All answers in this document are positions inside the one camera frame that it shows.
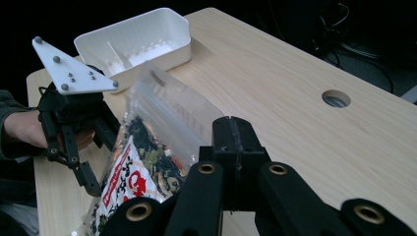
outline person's sleeve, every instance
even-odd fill
[[[34,147],[27,143],[4,143],[4,120],[14,112],[26,112],[34,110],[32,107],[25,107],[16,101],[7,91],[0,89],[0,159],[14,159],[21,156],[40,155],[45,148]]]

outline human hand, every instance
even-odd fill
[[[38,110],[15,112],[4,120],[5,138],[8,142],[24,142],[39,148],[47,148],[41,123],[37,117]],[[93,130],[81,130],[75,136],[78,150],[86,148],[93,139]],[[58,136],[60,149],[63,149],[62,138]]]

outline plastic bag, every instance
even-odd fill
[[[178,193],[198,161],[200,146],[211,143],[212,122],[224,116],[151,62],[144,64],[127,94],[127,110],[101,179],[102,195],[92,200],[85,218],[87,235],[98,235],[131,198],[162,203]]]

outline white bin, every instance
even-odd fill
[[[152,61],[167,71],[191,58],[188,21],[169,8],[158,8],[137,17],[79,35],[74,44],[83,61],[128,88],[140,65]]]

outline wooden desk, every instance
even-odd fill
[[[216,9],[186,16],[192,59],[169,73],[225,115],[252,123],[273,160],[294,167],[333,207],[364,198],[382,205],[417,231],[417,107]],[[44,70],[28,76],[30,105]],[[322,100],[339,90],[350,104]],[[121,118],[124,94],[105,100]],[[95,173],[109,151],[81,151]],[[65,166],[35,161],[42,236],[69,235],[82,224],[90,196]],[[257,235],[252,213],[225,212],[223,235]]]

